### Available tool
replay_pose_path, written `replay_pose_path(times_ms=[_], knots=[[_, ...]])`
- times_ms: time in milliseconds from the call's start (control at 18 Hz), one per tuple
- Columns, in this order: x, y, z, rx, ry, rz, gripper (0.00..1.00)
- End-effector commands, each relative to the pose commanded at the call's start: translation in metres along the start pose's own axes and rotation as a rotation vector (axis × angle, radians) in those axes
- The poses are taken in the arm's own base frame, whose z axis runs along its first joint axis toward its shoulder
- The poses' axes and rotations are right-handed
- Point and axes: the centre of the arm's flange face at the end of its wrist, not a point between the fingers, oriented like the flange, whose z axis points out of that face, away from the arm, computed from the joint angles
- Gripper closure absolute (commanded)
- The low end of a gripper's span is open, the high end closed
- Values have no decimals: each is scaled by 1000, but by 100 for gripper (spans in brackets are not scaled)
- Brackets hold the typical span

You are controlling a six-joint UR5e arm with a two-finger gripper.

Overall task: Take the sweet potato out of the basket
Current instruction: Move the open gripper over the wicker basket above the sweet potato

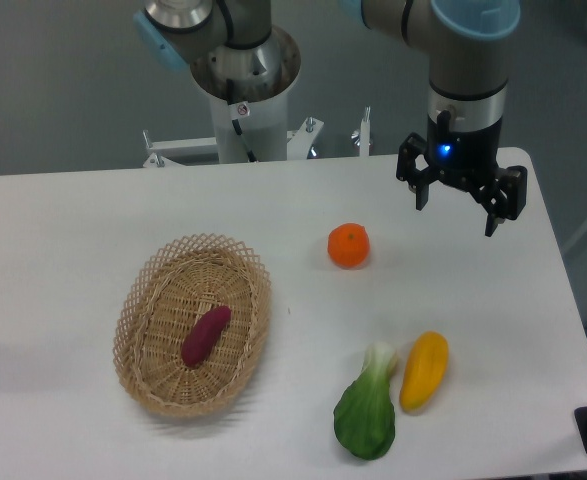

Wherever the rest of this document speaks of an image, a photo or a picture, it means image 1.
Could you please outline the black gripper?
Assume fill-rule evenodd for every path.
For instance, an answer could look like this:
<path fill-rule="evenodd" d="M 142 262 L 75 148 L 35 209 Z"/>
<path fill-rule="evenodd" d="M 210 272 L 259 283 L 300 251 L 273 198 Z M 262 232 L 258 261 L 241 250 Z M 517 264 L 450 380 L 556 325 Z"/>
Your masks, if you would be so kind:
<path fill-rule="evenodd" d="M 461 191 L 479 194 L 478 203 L 487 213 L 485 236 L 491 237 L 504 221 L 515 221 L 527 202 L 528 170 L 516 165 L 497 166 L 496 156 L 502 119 L 471 132 L 446 130 L 428 120 L 427 141 L 411 133 L 398 151 L 396 178 L 415 194 L 417 210 L 429 200 L 430 185 L 440 182 Z M 417 159 L 426 159 L 419 169 Z"/>

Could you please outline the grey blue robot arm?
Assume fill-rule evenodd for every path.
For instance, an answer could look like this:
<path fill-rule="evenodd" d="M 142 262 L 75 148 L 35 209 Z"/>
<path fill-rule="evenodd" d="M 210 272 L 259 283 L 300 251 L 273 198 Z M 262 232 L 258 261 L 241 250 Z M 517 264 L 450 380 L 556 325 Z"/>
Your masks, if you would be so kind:
<path fill-rule="evenodd" d="M 346 1 L 343 9 L 428 57 L 427 133 L 404 140 L 396 169 L 417 207 L 440 182 L 484 208 L 487 234 L 516 219 L 526 203 L 527 171 L 499 166 L 497 150 L 519 3 Z M 301 58 L 273 23 L 269 2 L 147 1 L 133 21 L 156 58 L 188 69 L 209 97 L 221 162 L 296 157 L 286 114 Z"/>

